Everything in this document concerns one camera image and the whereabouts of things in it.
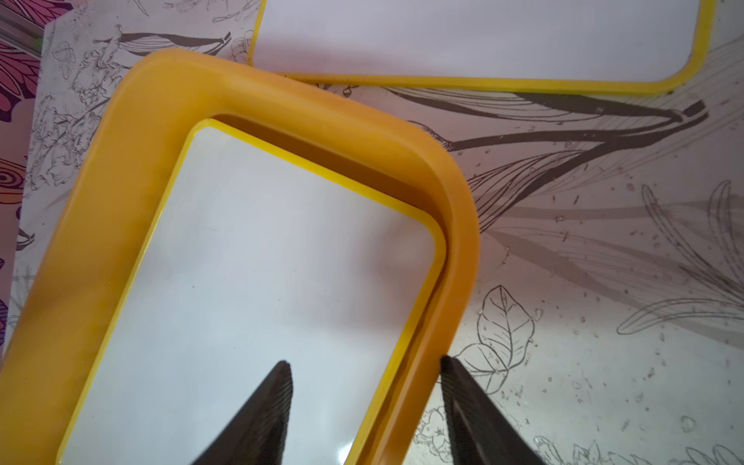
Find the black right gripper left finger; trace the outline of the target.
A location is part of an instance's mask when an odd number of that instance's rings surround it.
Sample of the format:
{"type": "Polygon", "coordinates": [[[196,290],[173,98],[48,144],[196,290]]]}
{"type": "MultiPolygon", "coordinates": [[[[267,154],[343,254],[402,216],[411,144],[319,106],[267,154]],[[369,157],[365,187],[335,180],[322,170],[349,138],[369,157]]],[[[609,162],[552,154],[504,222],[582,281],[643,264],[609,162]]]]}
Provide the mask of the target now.
{"type": "Polygon", "coordinates": [[[194,465],[280,464],[293,392],[291,366],[281,360],[194,465]]]}

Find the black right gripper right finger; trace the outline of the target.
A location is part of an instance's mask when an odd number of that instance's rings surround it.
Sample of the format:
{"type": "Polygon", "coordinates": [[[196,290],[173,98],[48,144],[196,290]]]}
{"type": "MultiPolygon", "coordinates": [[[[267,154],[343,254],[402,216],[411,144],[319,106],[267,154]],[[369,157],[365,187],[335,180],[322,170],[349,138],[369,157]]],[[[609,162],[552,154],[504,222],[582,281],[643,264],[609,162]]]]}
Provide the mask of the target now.
{"type": "Polygon", "coordinates": [[[440,367],[453,463],[543,464],[459,360],[443,356],[440,367]]]}

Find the yellow-framed whiteboard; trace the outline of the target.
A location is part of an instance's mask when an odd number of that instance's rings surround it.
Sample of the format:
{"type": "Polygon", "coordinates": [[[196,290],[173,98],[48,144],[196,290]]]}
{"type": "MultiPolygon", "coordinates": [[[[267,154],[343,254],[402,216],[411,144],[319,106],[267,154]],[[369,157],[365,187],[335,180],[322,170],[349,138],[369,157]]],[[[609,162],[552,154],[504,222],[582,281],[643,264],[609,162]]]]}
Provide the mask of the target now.
{"type": "Polygon", "coordinates": [[[282,1],[250,66],[306,83],[661,94],[705,61],[712,1],[282,1]]]}
{"type": "Polygon", "coordinates": [[[190,464],[288,362],[285,462],[358,463],[446,252],[423,210],[201,121],[57,462],[190,464]]]}

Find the yellow storage tray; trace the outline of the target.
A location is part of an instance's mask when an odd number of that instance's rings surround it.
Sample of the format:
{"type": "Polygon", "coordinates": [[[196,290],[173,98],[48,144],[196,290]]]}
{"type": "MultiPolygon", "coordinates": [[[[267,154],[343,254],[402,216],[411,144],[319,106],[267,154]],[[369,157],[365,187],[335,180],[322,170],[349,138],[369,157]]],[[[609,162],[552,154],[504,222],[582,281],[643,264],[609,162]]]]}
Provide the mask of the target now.
{"type": "Polygon", "coordinates": [[[453,157],[421,129],[272,73],[170,48],[116,89],[36,274],[1,370],[1,460],[52,464],[189,132],[220,117],[434,217],[445,268],[351,449],[403,461],[478,274],[480,228],[453,157]]]}

